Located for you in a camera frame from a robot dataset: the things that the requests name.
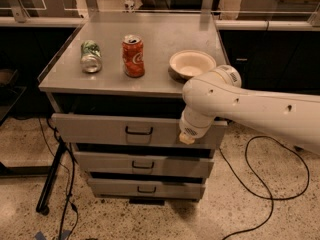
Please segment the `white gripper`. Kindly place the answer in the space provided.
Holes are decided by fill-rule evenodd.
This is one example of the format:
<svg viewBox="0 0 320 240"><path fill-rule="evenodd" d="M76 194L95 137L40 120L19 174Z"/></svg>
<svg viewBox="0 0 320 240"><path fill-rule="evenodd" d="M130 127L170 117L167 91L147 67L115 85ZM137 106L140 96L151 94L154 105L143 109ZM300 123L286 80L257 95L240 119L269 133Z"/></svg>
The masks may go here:
<svg viewBox="0 0 320 240"><path fill-rule="evenodd" d="M181 133L179 140L187 145L195 142L195 139L202 138L212 125L213 120L208 117L186 117L183 115L179 122Z"/></svg>

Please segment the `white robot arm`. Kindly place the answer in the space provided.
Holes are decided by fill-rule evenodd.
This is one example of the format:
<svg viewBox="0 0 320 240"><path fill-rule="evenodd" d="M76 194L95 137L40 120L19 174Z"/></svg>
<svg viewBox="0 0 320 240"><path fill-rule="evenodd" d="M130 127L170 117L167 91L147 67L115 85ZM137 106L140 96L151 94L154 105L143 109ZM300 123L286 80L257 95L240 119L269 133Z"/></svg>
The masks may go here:
<svg viewBox="0 0 320 240"><path fill-rule="evenodd" d="M320 153L319 96L243 89L239 73L228 65L191 78L182 95L179 139L185 144L203 137L219 117Z"/></svg>

